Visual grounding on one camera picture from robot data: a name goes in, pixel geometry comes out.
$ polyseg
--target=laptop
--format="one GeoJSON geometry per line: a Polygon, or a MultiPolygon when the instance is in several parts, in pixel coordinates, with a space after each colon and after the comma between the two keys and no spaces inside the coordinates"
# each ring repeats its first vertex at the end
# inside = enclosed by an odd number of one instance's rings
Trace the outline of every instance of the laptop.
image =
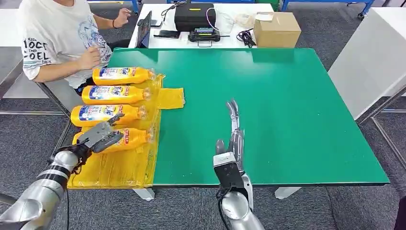
{"type": "Polygon", "coordinates": [[[136,48],[148,48],[149,34],[151,33],[152,11],[148,13],[141,25],[138,27],[136,48]]]}

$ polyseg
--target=person's hand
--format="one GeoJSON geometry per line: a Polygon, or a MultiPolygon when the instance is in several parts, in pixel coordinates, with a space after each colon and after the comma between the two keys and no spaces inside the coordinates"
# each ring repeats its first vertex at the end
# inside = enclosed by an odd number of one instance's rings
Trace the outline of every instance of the person's hand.
{"type": "Polygon", "coordinates": [[[92,69],[100,64],[99,47],[90,46],[82,56],[77,60],[80,70],[92,69]]]}
{"type": "Polygon", "coordinates": [[[124,24],[128,23],[128,17],[131,16],[131,10],[126,9],[126,8],[122,8],[119,12],[118,12],[118,16],[116,19],[114,19],[113,21],[113,27],[114,28],[120,28],[122,27],[124,24]]]}

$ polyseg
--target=black case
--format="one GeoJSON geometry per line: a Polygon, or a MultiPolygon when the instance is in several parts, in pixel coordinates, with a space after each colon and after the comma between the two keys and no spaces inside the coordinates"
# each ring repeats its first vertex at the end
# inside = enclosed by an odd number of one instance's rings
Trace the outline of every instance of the black case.
{"type": "MultiPolygon", "coordinates": [[[[214,8],[212,3],[186,3],[175,8],[175,26],[177,31],[190,32],[195,28],[211,27],[206,19],[206,11],[214,8]]],[[[209,10],[207,16],[215,25],[215,10],[209,10]]]]}

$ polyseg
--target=white t-shirt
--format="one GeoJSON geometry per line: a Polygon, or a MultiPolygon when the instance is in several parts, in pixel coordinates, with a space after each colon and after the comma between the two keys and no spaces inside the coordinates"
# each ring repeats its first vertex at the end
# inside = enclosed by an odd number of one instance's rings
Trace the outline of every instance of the white t-shirt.
{"type": "MultiPolygon", "coordinates": [[[[23,0],[19,7],[19,28],[23,36],[23,70],[34,79],[40,67],[78,59],[90,46],[98,46],[100,65],[108,64],[111,49],[99,33],[86,0],[74,0],[72,7],[53,0],[23,0]]],[[[92,70],[83,70],[65,78],[78,88],[92,70]]]]}

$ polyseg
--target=plastic bottle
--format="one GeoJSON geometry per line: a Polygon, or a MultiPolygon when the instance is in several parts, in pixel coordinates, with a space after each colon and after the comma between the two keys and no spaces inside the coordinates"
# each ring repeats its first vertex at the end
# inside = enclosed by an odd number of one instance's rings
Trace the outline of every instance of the plastic bottle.
{"type": "Polygon", "coordinates": [[[149,88],[139,89],[134,86],[86,86],[82,100],[85,104],[133,104],[149,100],[149,88]]]}
{"type": "Polygon", "coordinates": [[[153,69],[141,67],[133,68],[102,68],[93,70],[93,81],[96,85],[121,85],[130,83],[142,83],[146,80],[154,80],[153,69]]]}
{"type": "Polygon", "coordinates": [[[128,104],[80,105],[72,109],[70,121],[78,127],[90,127],[101,121],[106,121],[118,113],[123,113],[124,116],[115,122],[117,125],[129,124],[134,120],[147,117],[145,106],[133,107],[128,104]]]}
{"type": "MultiPolygon", "coordinates": [[[[152,131],[139,130],[136,128],[121,128],[118,129],[118,131],[124,134],[123,138],[121,138],[121,140],[119,140],[117,143],[103,150],[101,153],[135,149],[144,143],[153,141],[154,139],[154,134],[152,131]]],[[[73,137],[72,144],[76,144],[76,141],[83,133],[84,132],[77,133],[73,137]]]]}

